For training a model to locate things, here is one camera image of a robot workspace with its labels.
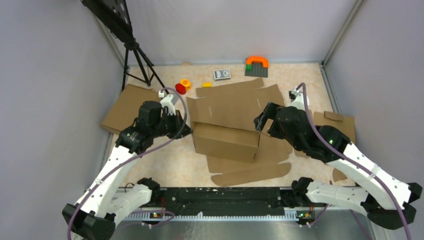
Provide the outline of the large cardboard box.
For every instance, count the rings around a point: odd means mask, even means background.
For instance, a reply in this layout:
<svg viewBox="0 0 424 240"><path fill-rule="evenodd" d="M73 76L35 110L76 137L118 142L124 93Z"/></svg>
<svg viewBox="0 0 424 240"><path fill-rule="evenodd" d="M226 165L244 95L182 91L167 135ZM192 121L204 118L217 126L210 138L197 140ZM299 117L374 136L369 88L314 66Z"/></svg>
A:
<svg viewBox="0 0 424 240"><path fill-rule="evenodd" d="M208 123L194 122L195 152L208 157L253 163L259 150L260 134Z"/></svg>

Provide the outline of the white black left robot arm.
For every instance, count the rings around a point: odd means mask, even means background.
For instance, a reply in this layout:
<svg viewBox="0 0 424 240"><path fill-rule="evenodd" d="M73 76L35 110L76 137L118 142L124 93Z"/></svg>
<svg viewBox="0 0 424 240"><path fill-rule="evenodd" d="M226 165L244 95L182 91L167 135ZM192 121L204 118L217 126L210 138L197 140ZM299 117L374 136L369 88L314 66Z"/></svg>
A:
<svg viewBox="0 0 424 240"><path fill-rule="evenodd" d="M169 88L158 93L160 101L145 101L132 124L122 130L111 155L88 190L62 210L69 240L109 240L117 226L138 207L154 207L160 202L158 184L150 178L115 197L127 173L143 156L153 153L192 130L176 103L183 97Z"/></svg>

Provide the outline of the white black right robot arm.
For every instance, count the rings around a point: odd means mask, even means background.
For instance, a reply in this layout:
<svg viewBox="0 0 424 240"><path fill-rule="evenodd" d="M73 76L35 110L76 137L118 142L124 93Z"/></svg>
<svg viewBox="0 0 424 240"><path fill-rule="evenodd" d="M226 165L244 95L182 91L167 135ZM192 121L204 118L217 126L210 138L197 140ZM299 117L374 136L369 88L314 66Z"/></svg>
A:
<svg viewBox="0 0 424 240"><path fill-rule="evenodd" d="M336 127L314 124L305 90L304 84L291 90L288 106L269 102L254 119L255 129L262 131L272 120L267 130L271 137L285 140L295 150L339 170L355 186L336 186L302 177L292 183L292 202L296 206L322 203L348 209L388 230L407 228L415 220L413 202L421 197L422 186L387 173Z"/></svg>

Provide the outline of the folded brown cardboard box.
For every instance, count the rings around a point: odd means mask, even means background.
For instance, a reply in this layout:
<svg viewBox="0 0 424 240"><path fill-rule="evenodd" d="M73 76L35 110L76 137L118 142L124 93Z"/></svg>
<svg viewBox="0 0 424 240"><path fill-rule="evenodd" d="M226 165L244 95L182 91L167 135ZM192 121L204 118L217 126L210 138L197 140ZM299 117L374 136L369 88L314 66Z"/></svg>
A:
<svg viewBox="0 0 424 240"><path fill-rule="evenodd" d="M157 91L127 84L105 118L101 121L100 126L104 130L118 135L138 117L139 108L144 102L159 102L160 100Z"/></svg>

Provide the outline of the small red toy piece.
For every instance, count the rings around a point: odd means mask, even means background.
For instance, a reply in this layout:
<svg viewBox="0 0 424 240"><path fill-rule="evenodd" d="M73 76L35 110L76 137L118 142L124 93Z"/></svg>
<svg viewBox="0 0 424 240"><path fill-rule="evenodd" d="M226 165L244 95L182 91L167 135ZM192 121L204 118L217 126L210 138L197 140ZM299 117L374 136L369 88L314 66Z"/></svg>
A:
<svg viewBox="0 0 424 240"><path fill-rule="evenodd" d="M182 78L179 83L175 85L175 90L180 95L185 95L191 89L191 82L187 78Z"/></svg>

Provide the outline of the flat cardboard blank underneath left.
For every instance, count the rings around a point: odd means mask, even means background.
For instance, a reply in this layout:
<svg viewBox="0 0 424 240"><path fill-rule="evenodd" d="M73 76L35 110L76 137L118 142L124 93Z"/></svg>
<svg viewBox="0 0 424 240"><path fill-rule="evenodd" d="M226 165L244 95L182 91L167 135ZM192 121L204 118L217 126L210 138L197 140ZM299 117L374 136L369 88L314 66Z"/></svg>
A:
<svg viewBox="0 0 424 240"><path fill-rule="evenodd" d="M272 121L256 130L254 119L268 103L284 105L277 84L265 86L262 78L197 88L186 99L194 149L206 156L211 180L230 187L286 176L292 148L268 134Z"/></svg>

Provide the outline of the orange green grey toy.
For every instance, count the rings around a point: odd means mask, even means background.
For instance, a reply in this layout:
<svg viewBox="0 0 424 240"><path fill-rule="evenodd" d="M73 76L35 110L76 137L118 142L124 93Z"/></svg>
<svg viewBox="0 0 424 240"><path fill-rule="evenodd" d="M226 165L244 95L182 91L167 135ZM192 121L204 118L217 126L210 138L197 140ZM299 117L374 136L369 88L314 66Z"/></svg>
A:
<svg viewBox="0 0 424 240"><path fill-rule="evenodd" d="M262 56L249 56L245 60L244 75L247 77L267 78L269 72L269 61Z"/></svg>

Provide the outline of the flat cardboard blank at right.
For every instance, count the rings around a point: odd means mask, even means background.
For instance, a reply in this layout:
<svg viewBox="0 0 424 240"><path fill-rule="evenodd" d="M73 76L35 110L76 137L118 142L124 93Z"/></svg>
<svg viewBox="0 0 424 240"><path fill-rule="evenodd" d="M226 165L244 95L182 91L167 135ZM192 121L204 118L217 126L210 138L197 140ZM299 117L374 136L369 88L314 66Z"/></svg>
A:
<svg viewBox="0 0 424 240"><path fill-rule="evenodd" d="M338 143L331 143L330 137L335 137L337 140L339 138L337 135L342 135L352 143L356 143L355 119L353 116L342 115L330 111L316 111L313 113L312 120L318 127L318 132L321 136L340 153L343 152L339 149L340 146L338 146Z"/></svg>

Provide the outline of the black tripod stand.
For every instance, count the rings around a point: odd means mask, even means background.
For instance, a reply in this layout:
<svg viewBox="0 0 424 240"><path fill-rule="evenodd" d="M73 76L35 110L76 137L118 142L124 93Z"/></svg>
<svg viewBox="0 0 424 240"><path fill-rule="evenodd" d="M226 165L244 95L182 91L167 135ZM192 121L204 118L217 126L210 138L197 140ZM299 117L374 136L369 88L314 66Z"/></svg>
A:
<svg viewBox="0 0 424 240"><path fill-rule="evenodd" d="M123 65L122 86L123 90L127 84L127 77L135 78L148 87L151 86L153 78L156 78L161 87L164 83L154 70L154 64L140 48L139 43L133 34L133 27L129 15L126 0L82 0L82 4L87 7L94 16L110 30L112 35L124 44L125 55ZM129 55L133 52L137 64L141 69L142 78L129 73Z"/></svg>

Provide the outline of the aluminium frame rail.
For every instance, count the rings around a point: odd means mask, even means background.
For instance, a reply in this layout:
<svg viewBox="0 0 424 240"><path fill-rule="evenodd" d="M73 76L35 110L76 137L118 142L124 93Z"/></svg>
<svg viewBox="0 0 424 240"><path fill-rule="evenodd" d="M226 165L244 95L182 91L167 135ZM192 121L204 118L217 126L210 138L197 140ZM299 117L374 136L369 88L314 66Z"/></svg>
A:
<svg viewBox="0 0 424 240"><path fill-rule="evenodd" d="M157 191L160 189L162 188L159 185L157 185L154 191ZM143 224L150 224L153 227L157 227L161 223L166 224L170 221L189 221L189 222L288 221L288 222L294 223L295 225L299 227L311 227L317 223L317 220L320 217L322 217L324 212L328 209L328 205L325 203L313 203L313 202L311 203L312 203L312 206L310 208L306 208L306 207L286 208L284 215L277 215L277 216L270 216L270 215L266 215L266 216L204 216L202 213L199 213L194 216L177 216L173 212L168 210L158 209L158 208L143 208L142 206L140 206L135 211L133 211L129 216L127 216L123 221L127 221L127 220L139 221Z"/></svg>

